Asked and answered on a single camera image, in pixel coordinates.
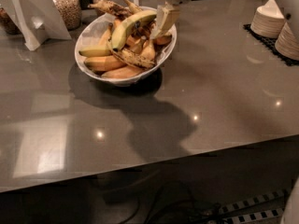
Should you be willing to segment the white folded sign stand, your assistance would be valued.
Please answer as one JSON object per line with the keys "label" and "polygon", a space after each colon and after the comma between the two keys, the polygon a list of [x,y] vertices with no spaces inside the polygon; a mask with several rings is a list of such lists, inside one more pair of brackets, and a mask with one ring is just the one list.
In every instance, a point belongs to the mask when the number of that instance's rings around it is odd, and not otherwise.
{"label": "white folded sign stand", "polygon": [[71,38],[52,0],[0,0],[0,4],[20,29],[25,46],[31,51],[49,38]]}

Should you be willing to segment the orange banana front bottom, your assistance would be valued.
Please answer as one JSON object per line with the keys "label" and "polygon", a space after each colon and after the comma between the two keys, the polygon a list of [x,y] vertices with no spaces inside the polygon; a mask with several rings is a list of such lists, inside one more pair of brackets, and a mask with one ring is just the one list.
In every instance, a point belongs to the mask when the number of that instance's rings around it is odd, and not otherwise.
{"label": "orange banana front bottom", "polygon": [[101,76],[101,78],[125,79],[125,78],[135,77],[141,74],[142,72],[143,70],[138,67],[132,67],[127,65],[122,68],[107,71]]}

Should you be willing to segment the glass jar of nuts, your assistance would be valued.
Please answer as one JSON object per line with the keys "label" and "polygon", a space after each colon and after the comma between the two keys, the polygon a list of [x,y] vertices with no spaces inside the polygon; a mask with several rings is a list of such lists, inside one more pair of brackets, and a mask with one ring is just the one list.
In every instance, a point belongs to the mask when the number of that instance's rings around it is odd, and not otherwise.
{"label": "glass jar of nuts", "polygon": [[79,0],[53,0],[68,30],[81,25],[81,8]]}

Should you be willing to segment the stack of white plates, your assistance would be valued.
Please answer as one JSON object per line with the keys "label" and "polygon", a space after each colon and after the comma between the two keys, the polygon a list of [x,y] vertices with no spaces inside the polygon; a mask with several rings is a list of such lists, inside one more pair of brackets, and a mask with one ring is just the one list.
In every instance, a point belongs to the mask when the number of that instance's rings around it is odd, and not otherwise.
{"label": "stack of white plates", "polygon": [[284,24],[285,19],[277,2],[268,0],[263,6],[256,9],[250,29],[260,36],[278,38]]}

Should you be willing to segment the black mesh mat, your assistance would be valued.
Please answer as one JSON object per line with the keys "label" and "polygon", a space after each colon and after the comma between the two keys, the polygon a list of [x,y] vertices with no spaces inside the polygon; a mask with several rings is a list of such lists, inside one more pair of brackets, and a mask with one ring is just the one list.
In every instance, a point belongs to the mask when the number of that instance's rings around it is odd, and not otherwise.
{"label": "black mesh mat", "polygon": [[261,35],[255,34],[249,24],[244,24],[243,29],[250,33],[255,39],[261,42],[265,47],[267,47],[275,56],[280,58],[287,66],[299,66],[299,61],[288,58],[277,51],[275,48],[276,39],[275,38],[268,38]]}

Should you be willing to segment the white oval bowl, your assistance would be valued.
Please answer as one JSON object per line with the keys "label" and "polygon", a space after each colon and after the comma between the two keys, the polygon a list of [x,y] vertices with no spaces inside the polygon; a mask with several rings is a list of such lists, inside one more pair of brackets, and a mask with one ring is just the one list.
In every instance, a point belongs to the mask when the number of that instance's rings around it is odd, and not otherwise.
{"label": "white oval bowl", "polygon": [[[152,7],[142,7],[140,11],[147,9],[155,10]],[[124,20],[106,13],[105,15],[97,18],[85,28],[85,30],[80,34],[75,46],[75,59],[79,69],[83,73],[96,80],[119,87],[125,87],[135,84],[136,82],[148,77],[150,74],[155,72],[169,57],[177,41],[177,29],[174,25],[168,31],[168,33],[172,35],[171,42],[167,45],[158,46],[154,43],[154,39],[150,38],[151,31],[156,25],[156,18],[144,26],[141,26],[139,23],[137,23],[135,25],[133,33],[127,38],[124,49],[129,49],[136,54],[140,54],[141,56],[149,60],[155,61],[156,65],[149,70],[142,69],[143,72],[141,74],[131,78],[101,78],[101,76],[105,72],[94,72],[93,70],[90,70],[84,64],[85,59],[89,57],[79,55],[78,51],[82,48],[93,45],[107,46],[107,43],[110,42],[112,33]]]}

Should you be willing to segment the glass jar far left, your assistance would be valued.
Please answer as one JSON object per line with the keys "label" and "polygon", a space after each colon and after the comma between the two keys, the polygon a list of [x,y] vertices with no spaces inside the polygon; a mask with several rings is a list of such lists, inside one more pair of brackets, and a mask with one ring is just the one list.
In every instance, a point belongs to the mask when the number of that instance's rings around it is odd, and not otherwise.
{"label": "glass jar far left", "polygon": [[2,7],[0,7],[0,25],[9,35],[17,35],[20,33],[19,28]]}

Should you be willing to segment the orange banana right side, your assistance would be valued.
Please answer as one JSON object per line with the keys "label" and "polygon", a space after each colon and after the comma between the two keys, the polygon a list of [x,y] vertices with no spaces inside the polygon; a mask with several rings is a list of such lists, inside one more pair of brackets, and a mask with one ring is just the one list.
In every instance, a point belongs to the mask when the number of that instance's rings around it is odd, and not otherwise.
{"label": "orange banana right side", "polygon": [[172,35],[170,33],[166,33],[163,36],[154,39],[154,43],[158,46],[167,45],[172,40]]}

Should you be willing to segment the black white striped strip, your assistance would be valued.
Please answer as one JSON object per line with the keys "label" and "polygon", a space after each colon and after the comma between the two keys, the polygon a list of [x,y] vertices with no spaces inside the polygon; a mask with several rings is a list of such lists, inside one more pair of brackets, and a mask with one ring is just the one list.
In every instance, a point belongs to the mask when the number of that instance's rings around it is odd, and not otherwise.
{"label": "black white striped strip", "polygon": [[270,219],[280,219],[289,189],[279,189],[246,200],[228,203],[217,208],[205,224],[255,224]]}

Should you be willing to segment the yellow banana left small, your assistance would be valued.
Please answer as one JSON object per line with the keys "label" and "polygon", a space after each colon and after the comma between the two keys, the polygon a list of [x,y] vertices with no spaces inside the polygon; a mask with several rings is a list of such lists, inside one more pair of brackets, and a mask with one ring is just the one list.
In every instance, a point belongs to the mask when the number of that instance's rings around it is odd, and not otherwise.
{"label": "yellow banana left small", "polygon": [[78,54],[84,57],[104,57],[110,55],[111,51],[105,45],[93,45],[80,49]]}

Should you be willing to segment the spotted brown banana front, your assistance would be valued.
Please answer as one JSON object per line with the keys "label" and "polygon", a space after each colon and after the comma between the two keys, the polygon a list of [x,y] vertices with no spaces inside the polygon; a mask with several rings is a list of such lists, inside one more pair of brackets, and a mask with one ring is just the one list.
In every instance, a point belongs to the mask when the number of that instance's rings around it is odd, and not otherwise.
{"label": "spotted brown banana front", "polygon": [[120,51],[116,51],[112,48],[110,42],[107,43],[107,47],[109,48],[109,50],[111,51],[114,57],[116,57],[118,60],[128,65],[135,66],[145,70],[149,70],[156,65],[155,61],[149,60],[141,56],[140,54],[136,54],[130,51],[129,49],[122,49]]}

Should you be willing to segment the large green-yellow banana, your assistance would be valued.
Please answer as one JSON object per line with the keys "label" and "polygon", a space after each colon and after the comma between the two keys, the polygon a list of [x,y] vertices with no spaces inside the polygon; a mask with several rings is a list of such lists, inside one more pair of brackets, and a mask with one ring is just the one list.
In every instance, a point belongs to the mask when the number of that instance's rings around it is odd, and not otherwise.
{"label": "large green-yellow banana", "polygon": [[113,51],[120,51],[124,48],[127,38],[133,33],[135,25],[147,25],[156,18],[155,10],[142,10],[126,18],[112,33],[110,44]]}

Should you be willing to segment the spotted banana at rim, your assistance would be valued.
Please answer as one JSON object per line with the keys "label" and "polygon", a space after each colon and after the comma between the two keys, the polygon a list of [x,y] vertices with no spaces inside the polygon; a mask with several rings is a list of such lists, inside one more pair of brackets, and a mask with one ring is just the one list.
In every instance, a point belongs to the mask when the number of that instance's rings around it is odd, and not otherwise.
{"label": "spotted banana at rim", "polygon": [[128,8],[108,0],[101,0],[97,3],[89,4],[88,8],[94,8],[101,12],[113,15],[121,20],[124,20],[132,15],[132,12]]}

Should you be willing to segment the orange ripe banana left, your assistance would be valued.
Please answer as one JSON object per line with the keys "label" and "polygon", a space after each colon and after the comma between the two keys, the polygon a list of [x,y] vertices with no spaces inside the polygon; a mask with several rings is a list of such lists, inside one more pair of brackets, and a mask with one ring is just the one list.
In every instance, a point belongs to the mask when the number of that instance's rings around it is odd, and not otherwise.
{"label": "orange ripe banana left", "polygon": [[124,66],[124,63],[113,55],[105,57],[89,57],[85,59],[84,64],[94,72],[106,72]]}

